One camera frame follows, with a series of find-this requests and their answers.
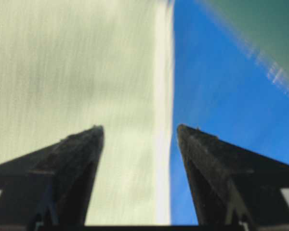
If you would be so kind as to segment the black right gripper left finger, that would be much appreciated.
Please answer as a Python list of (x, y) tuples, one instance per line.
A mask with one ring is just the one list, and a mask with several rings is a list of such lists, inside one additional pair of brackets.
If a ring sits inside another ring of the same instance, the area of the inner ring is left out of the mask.
[(94, 126), (0, 164), (0, 231), (89, 231), (87, 210), (104, 146)]

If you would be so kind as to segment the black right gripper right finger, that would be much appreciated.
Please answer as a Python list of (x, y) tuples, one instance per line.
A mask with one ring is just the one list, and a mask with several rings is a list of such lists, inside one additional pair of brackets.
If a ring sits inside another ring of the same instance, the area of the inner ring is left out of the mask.
[(177, 128), (198, 231), (289, 231), (289, 165)]

